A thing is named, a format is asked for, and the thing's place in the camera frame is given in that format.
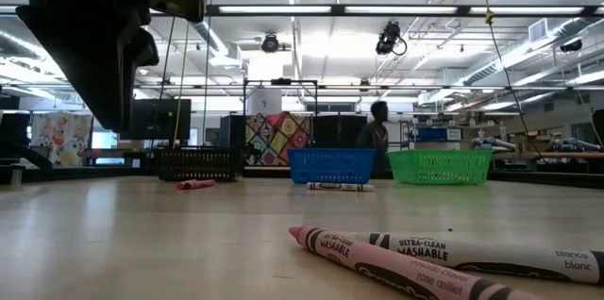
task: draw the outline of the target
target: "colorful fabric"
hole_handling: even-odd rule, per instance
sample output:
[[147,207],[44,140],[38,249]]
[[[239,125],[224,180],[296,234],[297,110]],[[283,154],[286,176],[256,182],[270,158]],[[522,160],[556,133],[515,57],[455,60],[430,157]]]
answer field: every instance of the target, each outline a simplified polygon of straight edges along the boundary
[[247,116],[245,140],[261,151],[257,165],[288,165],[287,150],[304,148],[310,140],[310,117],[287,111]]
[[92,115],[67,112],[35,114],[31,129],[31,145],[51,147],[50,159],[55,167],[81,167],[79,153],[88,148]]

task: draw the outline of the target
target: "basket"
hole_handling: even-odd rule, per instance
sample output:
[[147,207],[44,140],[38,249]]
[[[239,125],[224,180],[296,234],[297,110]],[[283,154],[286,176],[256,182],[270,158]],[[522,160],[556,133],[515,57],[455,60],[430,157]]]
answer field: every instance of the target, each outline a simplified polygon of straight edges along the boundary
[[308,182],[369,182],[374,164],[372,149],[289,149],[292,180]]
[[163,181],[214,179],[231,182],[241,165],[237,150],[229,148],[184,147],[154,152],[158,177]]
[[388,153],[394,179],[417,185],[471,185],[487,179],[491,151],[407,150]]

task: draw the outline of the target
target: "security camera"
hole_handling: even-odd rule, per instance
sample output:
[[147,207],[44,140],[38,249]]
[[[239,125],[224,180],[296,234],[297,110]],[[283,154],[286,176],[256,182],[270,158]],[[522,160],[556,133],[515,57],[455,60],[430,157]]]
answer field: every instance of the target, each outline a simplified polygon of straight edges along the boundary
[[[397,53],[394,48],[400,43],[405,45],[405,51]],[[403,56],[407,52],[407,43],[400,37],[400,26],[398,22],[388,22],[382,33],[379,34],[376,53],[379,56],[386,56],[393,53],[397,56]]]
[[262,51],[265,53],[275,53],[279,50],[279,41],[277,40],[277,35],[275,34],[267,34],[262,42]]

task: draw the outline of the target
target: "red crayon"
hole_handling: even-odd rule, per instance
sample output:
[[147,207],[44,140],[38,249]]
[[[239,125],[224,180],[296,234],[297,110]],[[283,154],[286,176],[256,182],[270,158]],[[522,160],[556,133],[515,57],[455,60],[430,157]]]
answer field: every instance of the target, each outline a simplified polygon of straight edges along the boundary
[[215,185],[216,185],[216,181],[214,181],[214,180],[204,180],[204,181],[189,180],[189,181],[178,182],[178,184],[176,184],[176,187],[178,188],[179,191],[189,191],[189,190],[195,190],[195,189],[200,189],[200,188],[214,187]]
[[311,252],[418,299],[539,299],[533,294],[359,242],[319,227],[294,226],[290,227],[290,234]]

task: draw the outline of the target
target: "table surface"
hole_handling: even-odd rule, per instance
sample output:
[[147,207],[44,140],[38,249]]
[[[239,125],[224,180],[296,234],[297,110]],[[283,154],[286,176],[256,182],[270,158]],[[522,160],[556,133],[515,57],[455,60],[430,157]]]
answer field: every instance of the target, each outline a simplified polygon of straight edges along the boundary
[[[487,182],[321,192],[246,179],[178,192],[154,177],[0,189],[0,299],[406,298],[301,249],[291,225],[599,249],[604,192]],[[481,275],[547,299],[604,288]]]

